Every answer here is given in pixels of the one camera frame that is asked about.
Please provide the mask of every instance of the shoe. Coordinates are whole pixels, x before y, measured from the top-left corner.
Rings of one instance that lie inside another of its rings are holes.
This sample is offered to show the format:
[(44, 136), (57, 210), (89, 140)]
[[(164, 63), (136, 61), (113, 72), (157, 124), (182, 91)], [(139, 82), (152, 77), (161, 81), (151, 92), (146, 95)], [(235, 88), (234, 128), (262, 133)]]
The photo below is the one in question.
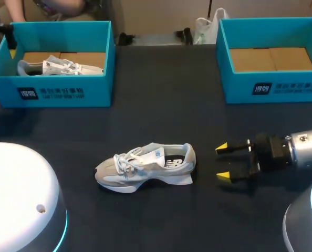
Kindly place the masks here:
[(39, 63), (28, 63), (20, 60), (17, 64), (19, 76), (34, 75), (103, 75), (100, 67), (81, 65), (67, 59), (58, 59), (50, 55), (47, 60)]
[(150, 143), (105, 160), (96, 167), (95, 179), (112, 191), (133, 193), (150, 179), (171, 185), (192, 184), (190, 173), (195, 165), (196, 155), (188, 143)]

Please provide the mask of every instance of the cable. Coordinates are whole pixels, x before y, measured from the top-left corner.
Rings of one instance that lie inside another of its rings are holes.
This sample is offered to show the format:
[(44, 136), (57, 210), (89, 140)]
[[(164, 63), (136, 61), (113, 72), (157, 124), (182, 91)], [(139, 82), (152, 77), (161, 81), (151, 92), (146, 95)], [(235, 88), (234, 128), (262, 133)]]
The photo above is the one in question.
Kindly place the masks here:
[(212, 7), (212, 0), (210, 0), (209, 12), (207, 13), (207, 19), (208, 19), (208, 20), (210, 20), (211, 7)]

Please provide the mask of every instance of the teal box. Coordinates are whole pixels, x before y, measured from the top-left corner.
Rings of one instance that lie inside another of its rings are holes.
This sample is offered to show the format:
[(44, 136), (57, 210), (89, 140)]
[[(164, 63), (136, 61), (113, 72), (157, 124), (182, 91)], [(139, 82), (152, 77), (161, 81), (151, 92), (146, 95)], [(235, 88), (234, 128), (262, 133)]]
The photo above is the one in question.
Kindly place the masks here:
[[(11, 57), (5, 37), (0, 44), (0, 103), (4, 108), (110, 106), (115, 68), (111, 22), (34, 22), (13, 26), (18, 43), (15, 57)], [(17, 63), (26, 51), (106, 53), (103, 75), (16, 76)]]
[(216, 53), (227, 103), (312, 101), (312, 71), (235, 72), (230, 49), (305, 47), (312, 17), (222, 19)]

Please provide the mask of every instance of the cardboard box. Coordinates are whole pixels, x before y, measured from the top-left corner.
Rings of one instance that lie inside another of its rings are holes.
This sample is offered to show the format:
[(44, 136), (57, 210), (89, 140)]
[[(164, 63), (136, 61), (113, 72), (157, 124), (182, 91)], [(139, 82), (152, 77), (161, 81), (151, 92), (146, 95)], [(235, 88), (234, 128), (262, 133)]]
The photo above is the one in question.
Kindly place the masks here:
[(304, 47), (271, 48), (270, 52), (277, 71), (312, 71), (312, 63)]
[(236, 72), (312, 71), (304, 47), (230, 49), (230, 53)]
[(216, 55), (227, 103), (312, 101), (312, 17), (222, 19)]
[[(0, 103), (4, 108), (110, 106), (115, 67), (111, 22), (28, 22), (13, 26), (18, 43), (15, 56), (11, 57), (5, 38), (0, 44)], [(19, 60), (41, 62), (52, 52), (60, 57), (66, 56), (60, 52), (72, 52), (75, 62), (100, 66), (103, 75), (17, 76)]]
[(236, 72), (276, 71), (269, 49), (231, 49)]

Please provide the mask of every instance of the plastic bag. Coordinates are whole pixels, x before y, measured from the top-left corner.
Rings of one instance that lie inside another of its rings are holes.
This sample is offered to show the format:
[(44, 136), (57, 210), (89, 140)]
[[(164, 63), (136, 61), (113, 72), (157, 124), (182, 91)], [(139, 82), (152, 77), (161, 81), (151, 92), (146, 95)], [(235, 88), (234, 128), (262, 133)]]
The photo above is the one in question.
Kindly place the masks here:
[(217, 41), (219, 20), (221, 18), (229, 18), (223, 8), (216, 10), (212, 22), (203, 17), (198, 18), (194, 32), (194, 45), (215, 44)]

